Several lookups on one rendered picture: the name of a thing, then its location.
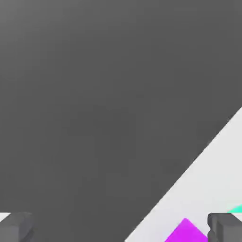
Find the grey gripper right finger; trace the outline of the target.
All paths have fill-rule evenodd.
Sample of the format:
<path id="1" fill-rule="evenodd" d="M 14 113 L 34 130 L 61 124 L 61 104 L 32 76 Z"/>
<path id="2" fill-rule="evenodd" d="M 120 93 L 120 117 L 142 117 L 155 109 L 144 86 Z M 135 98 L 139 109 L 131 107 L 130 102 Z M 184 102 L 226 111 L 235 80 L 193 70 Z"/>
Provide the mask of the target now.
<path id="1" fill-rule="evenodd" d="M 208 242 L 242 242 L 242 221 L 231 213 L 210 213 L 207 216 Z"/>

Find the large turquoise box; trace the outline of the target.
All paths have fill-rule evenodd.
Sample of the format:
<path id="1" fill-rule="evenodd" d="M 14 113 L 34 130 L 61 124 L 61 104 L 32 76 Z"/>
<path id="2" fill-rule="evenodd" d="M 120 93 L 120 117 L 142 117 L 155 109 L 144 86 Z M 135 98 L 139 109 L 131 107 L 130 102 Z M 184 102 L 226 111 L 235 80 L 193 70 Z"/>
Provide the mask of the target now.
<path id="1" fill-rule="evenodd" d="M 227 211 L 228 213 L 242 213 L 242 204 Z"/>

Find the large magenta box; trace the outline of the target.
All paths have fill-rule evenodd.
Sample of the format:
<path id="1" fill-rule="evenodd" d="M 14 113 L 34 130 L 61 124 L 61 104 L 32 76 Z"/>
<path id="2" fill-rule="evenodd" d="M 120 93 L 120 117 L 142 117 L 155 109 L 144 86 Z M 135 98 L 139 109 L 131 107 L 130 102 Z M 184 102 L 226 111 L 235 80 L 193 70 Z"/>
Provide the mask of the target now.
<path id="1" fill-rule="evenodd" d="M 208 239 L 190 220 L 184 218 L 165 242 L 208 242 Z"/>

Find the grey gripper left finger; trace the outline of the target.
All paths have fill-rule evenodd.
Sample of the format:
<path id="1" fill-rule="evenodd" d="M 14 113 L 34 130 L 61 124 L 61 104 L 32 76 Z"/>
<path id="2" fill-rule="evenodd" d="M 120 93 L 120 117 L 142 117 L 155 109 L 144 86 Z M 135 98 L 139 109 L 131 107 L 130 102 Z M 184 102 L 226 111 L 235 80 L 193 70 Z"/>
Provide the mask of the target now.
<path id="1" fill-rule="evenodd" d="M 0 213 L 0 242 L 34 242 L 33 214 Z"/>

